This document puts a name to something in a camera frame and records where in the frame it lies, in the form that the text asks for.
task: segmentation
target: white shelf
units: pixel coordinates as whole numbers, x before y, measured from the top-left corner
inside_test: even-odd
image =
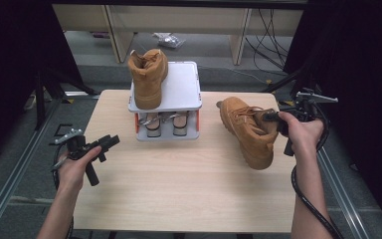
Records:
[[[197,64],[195,62],[169,62],[168,74],[162,82],[162,101],[153,110],[142,110],[135,105],[134,83],[131,84],[131,96],[128,110],[137,115],[137,120],[145,119],[147,113],[188,112],[187,134],[173,134],[173,120],[160,121],[161,136],[148,137],[145,125],[138,124],[137,139],[139,141],[184,140],[196,139],[200,135],[198,128],[198,110],[202,107],[200,83]]]

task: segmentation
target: black curtain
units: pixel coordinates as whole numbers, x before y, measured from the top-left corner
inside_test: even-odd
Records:
[[[23,111],[35,76],[45,67],[83,82],[51,4],[0,1],[0,142]]]
[[[331,122],[382,209],[382,0],[347,1],[346,23],[318,79]]]

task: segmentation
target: black cable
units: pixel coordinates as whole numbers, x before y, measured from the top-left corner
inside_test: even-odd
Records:
[[[259,69],[260,71],[262,72],[265,72],[265,73],[270,73],[270,74],[274,74],[274,75],[278,75],[278,76],[282,76],[282,77],[285,77],[287,76],[286,74],[280,74],[280,73],[275,73],[275,72],[270,72],[270,71],[266,71],[266,70],[263,70],[261,69],[257,63],[256,63],[256,53],[259,53],[258,50],[253,46],[251,45],[251,43],[248,41],[248,39],[246,38],[246,41],[248,42],[248,44],[250,44],[250,46],[253,48],[254,50],[254,55],[253,55],[253,62],[254,62],[254,65],[256,66],[257,69]]]
[[[272,49],[270,49],[269,47],[267,47],[267,46],[265,46],[265,45],[263,44],[263,38],[262,38],[262,40],[259,39],[259,36],[256,36],[256,38],[257,38],[257,41],[259,41],[259,42],[262,44],[262,46],[263,46],[266,50],[268,50],[269,52],[273,52],[273,53],[276,53],[276,54],[277,54],[277,52],[276,52],[275,50],[272,50]]]
[[[327,141],[329,129],[330,129],[330,124],[329,124],[329,121],[328,121],[326,115],[324,114],[324,111],[321,110],[320,106],[315,101],[310,101],[309,103],[311,105],[313,105],[315,107],[315,109],[319,112],[319,115],[321,116],[319,119],[321,119],[321,121],[324,124],[321,138],[317,143],[317,151],[319,151],[324,146],[325,142]]]
[[[278,56],[279,56],[279,58],[280,58],[282,64],[284,65],[284,64],[285,64],[285,61],[284,61],[284,59],[282,58],[282,55],[283,55],[283,54],[281,54],[281,52],[280,52],[278,46],[281,47],[283,50],[285,50],[285,49],[284,49],[284,48],[281,46],[281,44],[279,44],[279,42],[276,40],[275,26],[274,26],[274,22],[273,22],[273,18],[274,18],[274,10],[271,9],[271,20],[270,20],[268,26],[266,25],[266,21],[265,21],[265,19],[263,18],[262,11],[261,11],[260,9],[259,9],[259,15],[260,15],[260,18],[262,19],[263,25],[265,26],[265,29],[266,29],[265,35],[264,35],[263,38],[262,38],[262,42],[263,42],[263,40],[265,39],[266,35],[268,35],[269,38],[271,39],[273,45],[275,46],[275,49],[276,49],[275,51],[274,51],[274,50],[271,50],[271,49],[270,49],[270,50],[271,50],[272,52],[275,52],[275,53],[278,54]],[[272,35],[271,35],[270,32],[269,32],[269,29],[270,29],[271,26],[272,26],[272,33],[274,34],[273,37],[272,37]]]
[[[275,25],[274,25],[274,22],[273,22],[274,11],[275,11],[275,9],[271,9],[273,39],[275,39],[275,43],[277,44],[277,46],[279,46],[282,50],[284,50],[287,53],[287,50],[284,47],[282,47],[282,45],[276,39]]]
[[[284,59],[282,58],[282,55],[280,54],[280,51],[279,51],[279,48],[278,46],[280,45],[279,42],[276,40],[276,34],[275,34],[275,24],[273,22],[273,16],[274,16],[274,9],[271,9],[271,22],[272,22],[272,34],[273,34],[273,44],[275,46],[275,49],[277,50],[278,52],[278,57],[279,59],[281,59],[281,62],[282,62],[282,65],[284,66],[285,65],[285,61]]]
[[[53,165],[55,165],[59,161],[59,154],[60,154],[61,148],[64,145],[65,143],[61,143],[58,145],[58,148],[55,151]],[[59,183],[60,183],[58,170],[52,170],[52,176],[54,177],[55,188],[58,190]],[[73,237],[73,231],[74,231],[74,216],[73,216],[73,219],[71,220],[70,227],[68,228],[67,237],[66,237],[67,239]]]
[[[320,221],[320,223],[325,227],[325,229],[330,233],[330,235],[335,239],[343,238],[342,234],[334,225],[334,223],[328,222],[327,219],[323,215],[321,215],[321,213],[311,204],[311,202],[300,191],[296,181],[296,166],[292,170],[292,173],[290,175],[290,181],[292,183],[292,187],[296,195],[299,197],[302,203],[308,208],[308,210]]]
[[[269,62],[271,62],[273,65],[277,66],[279,69],[282,70],[282,69],[284,68],[281,64],[275,62],[272,58],[266,56],[264,53],[262,53],[262,52],[259,51],[260,43],[259,43],[259,45],[258,45],[257,48],[256,48],[256,47],[254,47],[254,46],[250,43],[250,41],[248,40],[247,37],[245,38],[245,40],[246,40],[247,43],[250,45],[250,47],[254,50],[255,53],[259,54],[260,56],[262,56],[263,58],[265,58],[266,60],[268,60]]]

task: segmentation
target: aluminum rail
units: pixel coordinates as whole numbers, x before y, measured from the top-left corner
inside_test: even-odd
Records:
[[[325,177],[330,183],[331,189],[336,196],[337,202],[342,209],[343,215],[349,225],[350,230],[354,238],[356,239],[368,239],[370,238],[368,232],[365,229],[364,223],[361,220],[353,202],[351,201],[348,193],[343,187],[339,176],[331,163],[330,158],[327,155],[324,147],[318,152],[318,162],[321,168],[324,170]]]
[[[10,176],[8,177],[7,181],[5,182],[5,185],[0,191],[0,218],[2,217],[2,214],[5,211],[5,208],[8,204],[8,202],[11,199],[12,194],[14,193],[15,189],[17,188],[18,184],[20,183],[24,173],[27,170],[27,167],[32,159],[32,156],[34,152],[36,151],[39,142],[41,141],[44,132],[47,129],[47,126],[49,124],[49,121],[52,118],[52,115],[55,113],[58,106],[61,104],[61,100],[54,99],[49,106],[48,109],[48,116],[46,117],[46,120],[43,122],[42,126],[35,130],[30,141],[27,144],[26,149],[23,151],[23,154],[20,156],[17,164],[15,165],[14,169],[12,170]]]
[[[51,0],[52,4],[209,7],[209,8],[264,8],[264,9],[327,9],[339,0]]]

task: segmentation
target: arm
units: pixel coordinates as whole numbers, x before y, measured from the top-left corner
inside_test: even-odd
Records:
[[[86,165],[98,155],[95,147],[79,160],[67,159],[59,169],[60,185],[51,209],[37,238],[66,238],[76,207],[77,197],[83,187]]]
[[[299,122],[294,116],[280,112],[288,124],[289,138],[296,158],[298,186],[312,205],[328,220],[321,174],[317,164],[316,145],[323,130],[321,120]],[[331,235],[297,197],[291,228],[292,238],[331,238]]]

